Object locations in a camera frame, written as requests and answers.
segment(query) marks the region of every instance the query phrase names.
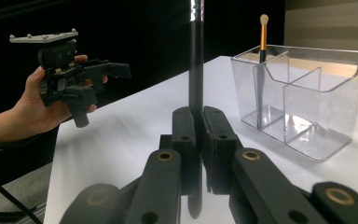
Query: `clear plastic organizer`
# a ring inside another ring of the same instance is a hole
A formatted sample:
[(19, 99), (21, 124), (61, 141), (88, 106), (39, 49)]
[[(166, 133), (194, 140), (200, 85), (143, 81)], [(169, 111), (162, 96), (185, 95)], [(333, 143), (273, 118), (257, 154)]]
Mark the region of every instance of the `clear plastic organizer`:
[(358, 111), (358, 51), (267, 46), (231, 58), (241, 120), (316, 161), (345, 147)]

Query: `white tabletop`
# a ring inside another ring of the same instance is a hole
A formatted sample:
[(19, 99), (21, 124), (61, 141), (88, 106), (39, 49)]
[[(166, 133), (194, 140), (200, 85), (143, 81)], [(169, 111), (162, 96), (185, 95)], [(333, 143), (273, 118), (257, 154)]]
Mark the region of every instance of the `white tabletop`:
[[(89, 114), (89, 126), (61, 125), (48, 189), (46, 224), (59, 223), (86, 187), (105, 183), (123, 188), (142, 175), (162, 134), (172, 133), (172, 112), (188, 105), (188, 72)], [(264, 151), (296, 186), (334, 181), (358, 192), (358, 120), (353, 141), (324, 162), (315, 162), (240, 121), (229, 57), (204, 65), (204, 105), (222, 110), (245, 147)], [(182, 197), (181, 223), (234, 223), (228, 196), (203, 187), (200, 217), (192, 219)]]

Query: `wall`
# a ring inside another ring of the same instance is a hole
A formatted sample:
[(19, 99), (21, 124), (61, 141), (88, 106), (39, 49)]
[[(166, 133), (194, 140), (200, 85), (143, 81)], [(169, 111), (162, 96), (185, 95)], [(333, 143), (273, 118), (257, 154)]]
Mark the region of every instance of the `wall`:
[(358, 50), (358, 0), (286, 0), (284, 45)]

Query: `gray floor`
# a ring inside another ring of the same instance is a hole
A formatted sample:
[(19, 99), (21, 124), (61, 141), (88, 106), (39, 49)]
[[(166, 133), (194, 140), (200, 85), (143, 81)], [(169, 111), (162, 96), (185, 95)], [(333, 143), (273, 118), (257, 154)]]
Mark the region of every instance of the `gray floor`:
[[(7, 183), (3, 187), (28, 208), (37, 207), (47, 201), (50, 173), (51, 163)], [(0, 212), (13, 211), (20, 211), (20, 209), (0, 194)]]

